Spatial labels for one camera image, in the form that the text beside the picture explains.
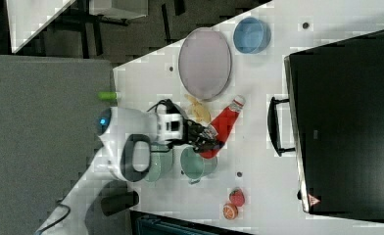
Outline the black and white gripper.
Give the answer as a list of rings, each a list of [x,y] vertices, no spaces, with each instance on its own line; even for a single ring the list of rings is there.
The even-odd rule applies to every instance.
[[[169,144],[179,142],[192,146],[196,153],[219,150],[224,146],[222,141],[216,140],[217,132],[211,125],[204,126],[193,120],[189,121],[189,131],[193,135],[202,136],[188,141],[188,119],[181,114],[157,114],[158,132],[156,142]]]

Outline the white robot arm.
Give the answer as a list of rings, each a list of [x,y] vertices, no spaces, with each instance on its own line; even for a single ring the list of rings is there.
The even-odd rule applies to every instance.
[[[110,107],[100,116],[99,128],[102,147],[34,235],[88,235],[86,214],[100,192],[114,180],[137,182],[145,178],[153,144],[187,144],[197,153],[223,146],[214,128],[180,111],[152,113]]]

